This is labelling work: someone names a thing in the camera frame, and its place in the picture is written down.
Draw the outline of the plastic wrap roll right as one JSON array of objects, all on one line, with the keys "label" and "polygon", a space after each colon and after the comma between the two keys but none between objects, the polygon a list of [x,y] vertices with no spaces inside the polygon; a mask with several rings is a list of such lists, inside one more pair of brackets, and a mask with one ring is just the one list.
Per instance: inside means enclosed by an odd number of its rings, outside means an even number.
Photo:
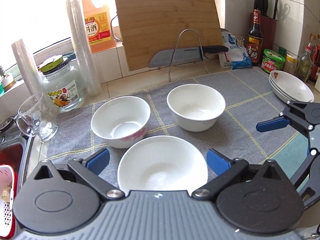
[{"label": "plastic wrap roll right", "polygon": [[66,9],[71,29],[72,46],[78,61],[81,77],[88,94],[97,96],[102,92],[102,88],[89,46],[82,0],[66,0]]}]

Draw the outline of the clear glass bottle red cap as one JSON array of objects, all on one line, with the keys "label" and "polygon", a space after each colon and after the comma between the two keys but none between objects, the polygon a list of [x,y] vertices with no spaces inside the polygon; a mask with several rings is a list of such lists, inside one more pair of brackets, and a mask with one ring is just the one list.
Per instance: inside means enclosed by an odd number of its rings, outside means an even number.
[{"label": "clear glass bottle red cap", "polygon": [[300,80],[302,80],[303,82],[307,81],[310,74],[311,67],[313,65],[310,55],[311,55],[311,48],[310,46],[306,46],[304,54],[300,55],[297,59],[295,76]]}]

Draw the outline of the grey and teal dish mat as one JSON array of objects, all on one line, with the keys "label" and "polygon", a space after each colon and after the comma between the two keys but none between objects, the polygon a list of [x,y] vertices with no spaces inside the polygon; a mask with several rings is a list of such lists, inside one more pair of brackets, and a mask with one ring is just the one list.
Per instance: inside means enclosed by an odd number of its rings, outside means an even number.
[{"label": "grey and teal dish mat", "polygon": [[[207,85],[219,91],[226,109],[210,129],[188,132],[180,128],[167,106],[167,94],[175,87],[188,83]],[[233,159],[244,158],[261,164],[271,158],[277,161],[288,177],[292,176],[307,155],[308,140],[292,127],[260,133],[256,124],[276,117],[285,107],[274,94],[268,75],[259,68],[230,70],[138,91],[136,96],[151,108],[147,137],[171,135],[192,143],[202,154],[214,148]],[[87,158],[107,142],[91,130],[91,118],[100,107],[86,107],[59,114],[58,130],[49,140],[47,158],[55,164],[70,159]]]}]

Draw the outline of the white bowl grey flowers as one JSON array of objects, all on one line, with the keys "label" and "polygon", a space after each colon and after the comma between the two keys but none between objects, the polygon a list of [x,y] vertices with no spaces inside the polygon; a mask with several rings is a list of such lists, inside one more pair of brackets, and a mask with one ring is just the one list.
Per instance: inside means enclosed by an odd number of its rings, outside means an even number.
[{"label": "white bowl grey flowers", "polygon": [[178,126],[190,132],[203,132],[216,123],[225,110],[226,101],[212,87],[192,83],[171,90],[167,105]]}]

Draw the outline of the plastic wrap roll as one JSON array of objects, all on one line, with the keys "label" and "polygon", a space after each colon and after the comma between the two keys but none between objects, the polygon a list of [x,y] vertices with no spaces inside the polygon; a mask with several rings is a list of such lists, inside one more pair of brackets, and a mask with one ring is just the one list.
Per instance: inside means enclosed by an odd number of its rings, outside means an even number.
[{"label": "plastic wrap roll", "polygon": [[66,9],[71,29],[72,46],[78,61],[81,77],[88,94],[97,96],[102,92],[102,88],[89,46],[82,0],[66,0]]},{"label": "plastic wrap roll", "polygon": [[30,94],[43,93],[44,100],[48,105],[49,111],[52,113],[53,117],[56,118],[59,112],[45,93],[33,54],[27,50],[22,39],[14,42],[11,47],[20,70],[20,74],[23,77],[24,83],[26,84]]}]

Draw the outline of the dark vinegar bottle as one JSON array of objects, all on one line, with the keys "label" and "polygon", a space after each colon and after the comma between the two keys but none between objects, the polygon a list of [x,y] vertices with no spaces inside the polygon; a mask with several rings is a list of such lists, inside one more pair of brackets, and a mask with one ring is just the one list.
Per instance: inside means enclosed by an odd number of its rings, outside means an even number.
[{"label": "dark vinegar bottle", "polygon": [[254,9],[252,27],[248,32],[248,42],[246,46],[252,66],[257,66],[259,63],[262,44],[263,33],[260,29],[260,11]]}]

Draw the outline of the orange cooking wine jug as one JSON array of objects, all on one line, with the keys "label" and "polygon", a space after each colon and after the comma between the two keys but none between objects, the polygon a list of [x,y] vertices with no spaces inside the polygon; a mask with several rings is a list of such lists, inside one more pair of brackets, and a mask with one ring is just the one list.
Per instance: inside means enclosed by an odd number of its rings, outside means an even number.
[{"label": "orange cooking wine jug", "polygon": [[111,34],[111,18],[107,5],[94,0],[82,0],[86,34],[92,53],[105,51],[116,46]]}]

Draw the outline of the white bowl pink flowers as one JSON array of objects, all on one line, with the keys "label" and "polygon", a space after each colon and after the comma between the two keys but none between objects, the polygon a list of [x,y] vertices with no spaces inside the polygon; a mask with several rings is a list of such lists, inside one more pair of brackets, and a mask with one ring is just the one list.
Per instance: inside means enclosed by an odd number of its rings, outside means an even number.
[{"label": "white bowl pink flowers", "polygon": [[150,106],[142,98],[121,96],[95,111],[91,130],[114,148],[129,148],[145,137],[150,115]]},{"label": "white bowl pink flowers", "polygon": [[125,194],[131,190],[179,191],[189,194],[208,181],[202,153],[188,141],[158,135],[131,146],[122,156],[118,185]]}]

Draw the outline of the white fruit plate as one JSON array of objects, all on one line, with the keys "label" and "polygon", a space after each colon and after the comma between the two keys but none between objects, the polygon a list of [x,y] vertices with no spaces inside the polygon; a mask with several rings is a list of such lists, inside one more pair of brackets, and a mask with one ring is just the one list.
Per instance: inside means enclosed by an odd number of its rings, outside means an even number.
[{"label": "white fruit plate", "polygon": [[311,89],[300,79],[287,72],[273,70],[269,75],[269,82],[276,95],[287,102],[301,101],[314,102],[314,95]]}]

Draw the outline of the green lid spice jar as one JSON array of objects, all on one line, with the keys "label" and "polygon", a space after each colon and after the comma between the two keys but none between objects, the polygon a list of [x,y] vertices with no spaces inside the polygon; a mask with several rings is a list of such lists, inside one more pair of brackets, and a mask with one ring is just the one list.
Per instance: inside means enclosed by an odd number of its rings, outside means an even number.
[{"label": "green lid spice jar", "polygon": [[279,47],[278,48],[278,53],[285,58],[286,54],[287,54],[287,50],[285,48],[283,48],[283,47]]}]

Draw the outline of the yellow lid spice jar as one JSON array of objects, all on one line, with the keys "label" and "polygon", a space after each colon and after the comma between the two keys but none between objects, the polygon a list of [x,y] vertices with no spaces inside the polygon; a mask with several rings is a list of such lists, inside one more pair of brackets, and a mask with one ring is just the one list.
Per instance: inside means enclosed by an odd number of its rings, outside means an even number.
[{"label": "yellow lid spice jar", "polygon": [[285,57],[283,71],[293,75],[295,72],[296,61],[297,61],[297,57],[295,55],[291,55],[287,53]]}]

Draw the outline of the white blue salt bag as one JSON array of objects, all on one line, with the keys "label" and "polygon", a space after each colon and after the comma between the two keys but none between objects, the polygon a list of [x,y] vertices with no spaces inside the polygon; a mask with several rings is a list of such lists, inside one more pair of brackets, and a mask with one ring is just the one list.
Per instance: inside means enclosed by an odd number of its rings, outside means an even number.
[{"label": "white blue salt bag", "polygon": [[246,48],[240,45],[234,35],[228,30],[221,29],[222,41],[227,52],[219,54],[220,67],[231,68],[232,70],[251,68],[252,61],[247,53]]}]

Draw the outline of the plastic wrap roll left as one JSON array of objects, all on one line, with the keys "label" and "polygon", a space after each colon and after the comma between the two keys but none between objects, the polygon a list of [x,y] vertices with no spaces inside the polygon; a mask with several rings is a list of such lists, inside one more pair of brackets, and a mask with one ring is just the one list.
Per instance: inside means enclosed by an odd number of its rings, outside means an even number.
[{"label": "plastic wrap roll left", "polygon": [[20,74],[23,77],[24,83],[26,84],[30,94],[43,93],[44,100],[48,105],[49,111],[52,113],[53,117],[56,118],[59,112],[45,93],[33,54],[27,50],[22,39],[14,42],[11,47],[20,70]]}]

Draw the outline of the green lid mushroom sauce jar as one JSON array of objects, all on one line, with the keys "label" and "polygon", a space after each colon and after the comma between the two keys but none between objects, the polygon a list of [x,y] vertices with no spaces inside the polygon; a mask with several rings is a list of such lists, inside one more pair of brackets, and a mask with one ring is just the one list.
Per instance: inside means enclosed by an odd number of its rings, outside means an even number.
[{"label": "green lid mushroom sauce jar", "polygon": [[285,58],[280,54],[270,49],[264,50],[261,68],[266,73],[270,73],[273,70],[282,70],[284,63]]}]

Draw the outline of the clear glass cup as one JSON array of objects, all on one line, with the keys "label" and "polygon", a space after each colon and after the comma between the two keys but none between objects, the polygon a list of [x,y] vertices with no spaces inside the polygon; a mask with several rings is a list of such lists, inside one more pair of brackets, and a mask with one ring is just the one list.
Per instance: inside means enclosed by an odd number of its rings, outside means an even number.
[{"label": "clear glass cup", "polygon": [[36,93],[27,98],[19,107],[15,121],[24,135],[37,135],[43,141],[50,140],[58,128],[43,93]]}]

